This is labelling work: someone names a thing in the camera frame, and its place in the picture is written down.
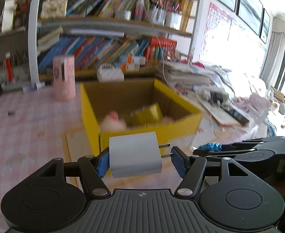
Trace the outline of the blue wrapper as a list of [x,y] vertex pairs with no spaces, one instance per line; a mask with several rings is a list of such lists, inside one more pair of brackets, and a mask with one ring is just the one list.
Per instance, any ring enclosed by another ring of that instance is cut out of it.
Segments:
[[197,150],[222,151],[222,145],[220,143],[207,143],[200,145]]

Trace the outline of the white charger plug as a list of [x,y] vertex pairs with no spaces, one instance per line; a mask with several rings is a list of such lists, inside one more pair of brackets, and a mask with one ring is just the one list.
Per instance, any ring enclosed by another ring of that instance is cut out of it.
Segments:
[[140,133],[109,138],[109,166],[113,178],[158,174],[162,171],[162,148],[156,133]]

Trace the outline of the cream orange-edged mat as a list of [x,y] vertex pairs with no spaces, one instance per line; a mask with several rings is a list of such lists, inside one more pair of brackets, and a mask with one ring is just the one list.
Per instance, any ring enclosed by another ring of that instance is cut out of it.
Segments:
[[65,162],[76,162],[80,157],[93,154],[83,127],[65,131],[62,139]]

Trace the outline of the pink plush toy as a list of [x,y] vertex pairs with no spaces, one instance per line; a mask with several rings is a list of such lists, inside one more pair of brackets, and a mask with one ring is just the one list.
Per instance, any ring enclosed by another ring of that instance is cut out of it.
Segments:
[[127,129],[127,124],[119,119],[116,111],[111,111],[101,121],[99,128],[102,132],[118,132]]

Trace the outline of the yellow cardboard box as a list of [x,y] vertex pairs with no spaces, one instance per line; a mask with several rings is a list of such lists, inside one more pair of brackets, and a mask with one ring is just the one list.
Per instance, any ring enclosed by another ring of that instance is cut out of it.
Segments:
[[202,111],[155,78],[82,83],[81,114],[92,153],[115,136],[154,132],[159,144],[194,135]]

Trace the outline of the pink checkered tablecloth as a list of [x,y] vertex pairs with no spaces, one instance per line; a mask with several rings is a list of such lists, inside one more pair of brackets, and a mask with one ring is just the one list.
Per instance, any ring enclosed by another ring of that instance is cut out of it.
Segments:
[[[9,111],[15,115],[8,116]],[[0,97],[0,202],[4,194],[53,158],[63,158],[65,131],[84,128],[81,100],[60,102],[52,87]],[[7,230],[0,211],[0,232]]]

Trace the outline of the stack of newspapers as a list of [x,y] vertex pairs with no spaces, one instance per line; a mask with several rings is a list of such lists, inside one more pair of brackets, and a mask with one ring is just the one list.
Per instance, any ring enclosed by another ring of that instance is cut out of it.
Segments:
[[201,63],[184,64],[165,61],[156,66],[156,76],[171,88],[193,89],[195,86],[216,86],[234,91],[229,80],[229,70],[217,65],[205,66]]

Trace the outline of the white quilted pearl handbag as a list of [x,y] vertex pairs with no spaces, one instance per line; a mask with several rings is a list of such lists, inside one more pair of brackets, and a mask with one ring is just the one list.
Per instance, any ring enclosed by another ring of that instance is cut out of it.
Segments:
[[124,81],[124,74],[119,67],[102,64],[97,69],[97,79],[99,82],[119,82]]

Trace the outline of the pink cartoon humidifier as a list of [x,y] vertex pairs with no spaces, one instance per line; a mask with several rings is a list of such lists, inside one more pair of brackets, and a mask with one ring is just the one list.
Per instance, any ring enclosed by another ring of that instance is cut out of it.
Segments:
[[56,99],[68,101],[75,98],[75,57],[73,55],[54,57],[53,76]]

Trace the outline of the small spray bottle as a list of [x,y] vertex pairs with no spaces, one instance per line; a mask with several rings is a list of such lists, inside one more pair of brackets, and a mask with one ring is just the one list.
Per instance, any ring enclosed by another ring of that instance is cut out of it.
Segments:
[[23,93],[36,91],[44,87],[45,87],[45,82],[31,83],[29,85],[23,86]]

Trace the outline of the red tassel ornament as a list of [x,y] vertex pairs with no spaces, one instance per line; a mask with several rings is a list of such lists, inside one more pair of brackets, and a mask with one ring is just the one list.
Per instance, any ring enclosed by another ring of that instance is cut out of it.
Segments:
[[14,80],[14,75],[13,75],[13,70],[12,70],[10,52],[6,53],[6,70],[7,70],[7,75],[8,75],[8,82],[11,83]]

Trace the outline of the white bookshelf unit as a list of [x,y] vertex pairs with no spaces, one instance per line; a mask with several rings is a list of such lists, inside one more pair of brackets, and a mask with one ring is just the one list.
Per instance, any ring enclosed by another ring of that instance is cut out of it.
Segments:
[[102,64],[148,76],[164,61],[191,59],[200,0],[68,0],[64,18],[41,19],[45,0],[0,0],[0,81],[52,80],[56,56],[75,57],[75,75]]

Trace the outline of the beige quilted handbag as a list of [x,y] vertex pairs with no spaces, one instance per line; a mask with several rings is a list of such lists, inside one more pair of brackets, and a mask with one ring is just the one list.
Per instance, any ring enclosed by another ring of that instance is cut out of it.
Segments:
[[41,19],[64,18],[67,13],[68,0],[45,0],[40,14]]

